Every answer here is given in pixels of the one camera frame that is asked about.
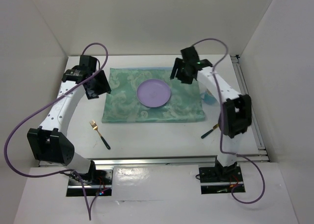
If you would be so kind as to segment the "blue cup white inside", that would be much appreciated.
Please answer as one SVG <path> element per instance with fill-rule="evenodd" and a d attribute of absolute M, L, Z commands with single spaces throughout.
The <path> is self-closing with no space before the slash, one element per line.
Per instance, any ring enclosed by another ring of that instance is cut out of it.
<path fill-rule="evenodd" d="M 208 89 L 206 89 L 204 92 L 202 92 L 200 94 L 200 97 L 201 97 L 202 101 L 208 105 L 213 105 L 217 102 L 216 98 L 212 95 L 212 93 Z"/>

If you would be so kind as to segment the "teal patterned satin cloth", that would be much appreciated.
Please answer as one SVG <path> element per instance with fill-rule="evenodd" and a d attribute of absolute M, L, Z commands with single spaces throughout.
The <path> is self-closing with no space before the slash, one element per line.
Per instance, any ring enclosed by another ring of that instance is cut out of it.
<path fill-rule="evenodd" d="M 170 74 L 170 68 L 111 68 L 102 123 L 204 121 L 198 83 L 183 84 Z"/>

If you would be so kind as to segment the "lilac round plastic plate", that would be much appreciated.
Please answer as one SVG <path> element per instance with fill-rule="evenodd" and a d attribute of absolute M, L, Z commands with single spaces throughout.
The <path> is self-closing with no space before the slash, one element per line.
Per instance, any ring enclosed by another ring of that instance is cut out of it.
<path fill-rule="evenodd" d="M 136 95 L 142 105 L 157 108 L 164 106 L 170 100 L 171 89 L 160 79 L 148 79 L 138 86 Z"/>

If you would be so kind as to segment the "gold fork green handle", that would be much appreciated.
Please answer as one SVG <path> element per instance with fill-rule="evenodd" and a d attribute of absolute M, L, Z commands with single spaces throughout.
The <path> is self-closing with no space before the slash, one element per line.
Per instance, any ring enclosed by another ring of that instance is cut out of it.
<path fill-rule="evenodd" d="M 97 132 L 97 134 L 99 135 L 100 139 L 101 139 L 102 142 L 104 143 L 105 147 L 106 147 L 108 150 L 111 150 L 110 145 L 109 145 L 108 142 L 105 140 L 105 138 L 102 136 L 102 134 L 99 132 L 98 125 L 96 124 L 96 122 L 95 122 L 94 120 L 92 120 L 92 121 L 90 121 L 90 125 L 91 125 L 91 127 L 93 128 L 93 130 Z"/>

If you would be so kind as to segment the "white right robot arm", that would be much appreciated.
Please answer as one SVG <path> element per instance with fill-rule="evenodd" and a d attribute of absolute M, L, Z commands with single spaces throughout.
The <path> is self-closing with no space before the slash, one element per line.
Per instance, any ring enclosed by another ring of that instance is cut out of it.
<path fill-rule="evenodd" d="M 208 175 L 217 181 L 228 181 L 236 170 L 236 155 L 243 134 L 252 124 L 251 98 L 231 87 L 207 59 L 201 60 L 194 46 L 182 49 L 181 55 L 175 59 L 170 78 L 177 78 L 184 84 L 192 84 L 196 80 L 220 103 L 220 152 Z"/>

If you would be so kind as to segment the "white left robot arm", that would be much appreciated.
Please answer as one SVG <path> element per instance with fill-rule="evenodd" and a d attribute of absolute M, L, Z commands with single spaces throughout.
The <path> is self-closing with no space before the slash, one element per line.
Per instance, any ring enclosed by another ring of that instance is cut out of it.
<path fill-rule="evenodd" d="M 101 172 L 96 170 L 94 161 L 75 152 L 74 145 L 67 138 L 69 123 L 82 97 L 97 99 L 111 88 L 104 71 L 96 73 L 99 60 L 81 55 L 79 64 L 67 69 L 62 76 L 58 96 L 47 117 L 37 128 L 29 129 L 27 139 L 34 158 L 38 161 L 63 165 L 76 171 L 85 184 L 92 184 Z"/>

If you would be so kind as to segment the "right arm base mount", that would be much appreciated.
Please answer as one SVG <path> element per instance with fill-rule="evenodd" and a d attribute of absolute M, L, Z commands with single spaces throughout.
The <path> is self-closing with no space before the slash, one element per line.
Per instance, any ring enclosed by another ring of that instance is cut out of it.
<path fill-rule="evenodd" d="M 245 193 L 240 166 L 237 166 L 235 171 L 224 177 L 218 177 L 214 172 L 214 167 L 200 167 L 195 178 L 200 181 L 203 195 L 231 193 L 233 188 L 234 193 Z"/>

